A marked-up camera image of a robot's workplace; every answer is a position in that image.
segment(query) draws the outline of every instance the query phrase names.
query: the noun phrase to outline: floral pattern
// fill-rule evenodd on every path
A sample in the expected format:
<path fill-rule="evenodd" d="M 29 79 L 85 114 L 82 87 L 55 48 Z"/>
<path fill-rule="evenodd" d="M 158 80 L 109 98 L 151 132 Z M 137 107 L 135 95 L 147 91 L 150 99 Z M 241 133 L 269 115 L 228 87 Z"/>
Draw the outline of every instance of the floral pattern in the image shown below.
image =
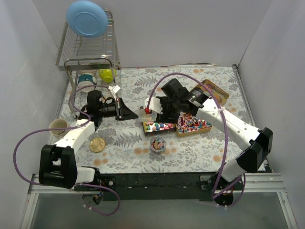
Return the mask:
<path fill-rule="evenodd" d="M 118 71 L 117 84 L 124 103 L 137 110 L 152 91 L 154 85 L 166 74 L 181 72 L 202 81 L 209 79 L 223 88 L 230 95 L 224 105 L 227 110 L 245 122 L 250 117 L 243 103 L 232 67 L 197 67 L 197 68 L 152 68 L 126 69 Z M 196 83 L 182 76 L 172 76 L 164 80 L 164 85 L 171 78 L 177 78 L 189 90 Z M 109 92 L 102 89 L 105 97 Z M 68 87 L 61 118 L 73 125 L 68 99 L 71 87 Z M 155 95 L 163 95 L 157 88 Z M 86 93 L 76 96 L 75 104 L 82 107 L 86 104 Z M 93 153 L 89 143 L 96 137 L 105 140 L 106 147 L 100 153 Z M 217 171 L 224 153 L 224 134 L 216 128 L 208 133 L 178 138 L 176 133 L 163 135 L 167 147 L 163 154 L 157 155 L 150 151 L 151 137 L 145 137 L 142 123 L 134 120 L 117 122 L 114 118 L 104 118 L 100 128 L 92 134 L 75 154 L 78 166 L 98 167 L 102 173 L 158 173 L 158 172 L 199 172 Z M 240 153 L 239 147 L 229 141 L 227 160 Z"/>

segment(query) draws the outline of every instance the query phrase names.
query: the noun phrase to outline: wall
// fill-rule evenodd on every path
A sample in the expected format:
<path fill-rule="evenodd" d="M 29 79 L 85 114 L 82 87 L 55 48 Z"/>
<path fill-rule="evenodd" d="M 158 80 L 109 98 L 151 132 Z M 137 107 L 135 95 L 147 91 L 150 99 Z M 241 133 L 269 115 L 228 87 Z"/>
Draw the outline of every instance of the wall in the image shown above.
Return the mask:
<path fill-rule="evenodd" d="M 0 222 L 19 228 L 29 185 L 13 166 L 13 149 L 28 132 L 55 117 L 66 77 L 55 66 L 57 48 L 31 0 L 0 0 Z M 31 178 L 38 173 L 40 150 L 48 134 L 26 140 L 18 165 Z"/>
<path fill-rule="evenodd" d="M 75 0 L 33 0 L 60 43 Z M 114 14 L 123 67 L 239 63 L 272 0 L 92 0 Z"/>
<path fill-rule="evenodd" d="M 274 132 L 271 167 L 282 174 L 299 228 L 305 228 L 305 2 L 274 0 L 240 63 L 258 127 Z"/>

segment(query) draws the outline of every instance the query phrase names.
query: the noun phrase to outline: blue plate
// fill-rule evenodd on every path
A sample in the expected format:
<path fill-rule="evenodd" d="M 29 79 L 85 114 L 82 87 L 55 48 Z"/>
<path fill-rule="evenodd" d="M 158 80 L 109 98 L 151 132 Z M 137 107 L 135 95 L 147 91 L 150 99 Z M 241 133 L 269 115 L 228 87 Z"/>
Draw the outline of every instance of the blue plate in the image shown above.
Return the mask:
<path fill-rule="evenodd" d="M 104 10 L 91 1 L 76 1 L 66 12 L 71 29 L 82 37 L 97 37 L 107 30 L 108 18 Z"/>

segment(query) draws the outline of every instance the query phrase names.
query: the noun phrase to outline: yellow cup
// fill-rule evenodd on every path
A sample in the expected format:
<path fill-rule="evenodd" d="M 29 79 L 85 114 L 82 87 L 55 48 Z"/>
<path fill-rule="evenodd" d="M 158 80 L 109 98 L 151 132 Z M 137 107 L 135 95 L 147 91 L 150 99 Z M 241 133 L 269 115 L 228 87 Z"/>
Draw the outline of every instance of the yellow cup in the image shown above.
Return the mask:
<path fill-rule="evenodd" d="M 99 76 L 106 83 L 110 83 L 111 81 L 113 81 L 111 69 L 100 69 Z"/>

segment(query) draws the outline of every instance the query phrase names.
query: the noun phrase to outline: clear plastic container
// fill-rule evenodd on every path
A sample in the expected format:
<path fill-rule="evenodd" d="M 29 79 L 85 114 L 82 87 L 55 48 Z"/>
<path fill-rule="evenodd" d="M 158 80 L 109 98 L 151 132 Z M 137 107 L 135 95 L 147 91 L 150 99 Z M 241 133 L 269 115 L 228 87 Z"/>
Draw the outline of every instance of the clear plastic container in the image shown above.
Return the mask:
<path fill-rule="evenodd" d="M 161 136 L 151 138 L 151 151 L 155 154 L 161 154 L 166 149 L 166 140 Z"/>

